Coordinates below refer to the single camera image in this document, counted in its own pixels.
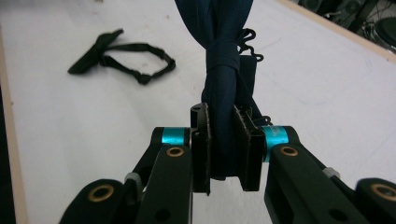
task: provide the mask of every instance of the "teal band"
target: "teal band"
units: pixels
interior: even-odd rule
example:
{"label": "teal band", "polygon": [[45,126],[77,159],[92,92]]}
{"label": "teal band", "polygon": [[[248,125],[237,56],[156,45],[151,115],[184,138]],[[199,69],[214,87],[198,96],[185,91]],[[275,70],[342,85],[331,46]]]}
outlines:
{"label": "teal band", "polygon": [[288,143],[289,137],[282,126],[262,126],[262,130],[267,143],[267,156],[264,161],[269,162],[272,148],[278,144]]}
{"label": "teal band", "polygon": [[185,128],[163,128],[163,144],[184,145]]}

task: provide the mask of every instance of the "navy cloth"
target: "navy cloth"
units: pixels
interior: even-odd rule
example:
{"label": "navy cloth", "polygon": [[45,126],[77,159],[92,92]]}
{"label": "navy cloth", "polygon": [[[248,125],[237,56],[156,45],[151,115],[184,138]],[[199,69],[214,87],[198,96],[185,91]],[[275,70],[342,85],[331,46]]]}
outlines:
{"label": "navy cloth", "polygon": [[211,172],[214,177],[237,175],[233,106],[249,105],[253,109],[253,119],[262,117],[252,98],[257,59],[241,56],[238,52],[238,45],[244,45],[243,49],[246,49],[249,32],[243,27],[252,2],[176,0],[188,30],[206,49],[206,81],[202,102],[209,106],[214,139],[211,154]]}

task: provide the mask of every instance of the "white table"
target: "white table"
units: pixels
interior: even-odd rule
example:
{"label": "white table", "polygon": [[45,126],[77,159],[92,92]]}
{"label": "white table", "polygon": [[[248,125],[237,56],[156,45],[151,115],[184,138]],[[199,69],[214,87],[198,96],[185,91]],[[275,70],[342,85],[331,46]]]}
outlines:
{"label": "white table", "polygon": [[[252,45],[265,56],[254,93],[259,108],[275,124],[293,126],[350,187],[364,177],[396,182],[396,64],[308,17],[274,0],[254,2],[246,27],[256,31]],[[0,25],[19,223],[58,222],[87,184],[122,181],[154,127],[190,125],[205,52],[174,1],[3,0]],[[147,86],[111,68],[67,74],[99,34],[117,28],[125,31],[118,43],[163,48],[177,69]],[[149,54],[114,55],[141,71],[163,66]],[[193,223],[269,223],[267,168],[260,192],[245,193],[229,178],[212,181],[210,197],[194,194]]]}

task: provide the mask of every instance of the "dark floor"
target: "dark floor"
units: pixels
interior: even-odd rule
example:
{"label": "dark floor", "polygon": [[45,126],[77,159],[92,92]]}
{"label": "dark floor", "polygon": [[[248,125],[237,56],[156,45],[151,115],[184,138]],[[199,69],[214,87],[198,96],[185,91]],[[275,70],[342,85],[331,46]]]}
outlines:
{"label": "dark floor", "polygon": [[0,223],[8,224],[15,223],[15,213],[12,198],[11,174],[9,171],[3,97],[1,96],[1,91],[0,103]]}

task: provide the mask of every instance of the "white tabletop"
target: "white tabletop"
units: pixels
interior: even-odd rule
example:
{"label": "white tabletop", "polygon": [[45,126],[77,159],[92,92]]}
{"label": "white tabletop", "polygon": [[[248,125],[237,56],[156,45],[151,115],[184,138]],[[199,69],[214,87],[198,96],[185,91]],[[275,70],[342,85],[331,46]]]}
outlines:
{"label": "white tabletop", "polygon": [[[155,127],[190,125],[205,82],[205,51],[174,1],[3,0],[0,25],[20,223],[58,222],[87,184],[122,181]],[[256,31],[252,46],[265,56],[254,93],[262,113],[293,126],[350,187],[364,177],[396,182],[396,64],[274,0],[255,1],[246,27]],[[99,34],[118,28],[125,33],[117,43],[160,47],[177,69],[147,86],[100,66],[81,77],[67,74]],[[145,53],[113,55],[149,73],[164,66]],[[212,181],[210,197],[194,194],[193,223],[269,223],[267,168],[259,192],[245,193],[229,178]]]}

